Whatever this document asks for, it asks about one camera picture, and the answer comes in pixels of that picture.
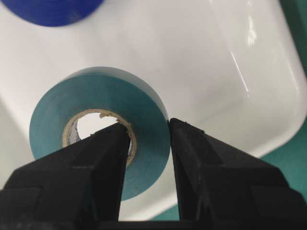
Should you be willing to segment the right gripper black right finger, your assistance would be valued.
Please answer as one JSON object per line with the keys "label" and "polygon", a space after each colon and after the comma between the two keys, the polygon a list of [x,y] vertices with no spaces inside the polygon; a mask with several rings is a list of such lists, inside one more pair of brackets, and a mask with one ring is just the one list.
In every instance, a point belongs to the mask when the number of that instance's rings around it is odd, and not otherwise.
{"label": "right gripper black right finger", "polygon": [[279,168],[179,119],[169,129],[180,220],[306,222],[306,202]]}

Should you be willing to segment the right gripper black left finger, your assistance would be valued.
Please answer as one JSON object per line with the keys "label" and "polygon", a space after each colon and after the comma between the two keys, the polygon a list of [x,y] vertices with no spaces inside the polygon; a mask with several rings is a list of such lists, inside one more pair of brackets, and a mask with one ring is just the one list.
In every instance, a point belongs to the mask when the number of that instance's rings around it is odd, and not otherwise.
{"label": "right gripper black left finger", "polygon": [[118,220],[129,146],[116,123],[17,168],[0,192],[1,222]]}

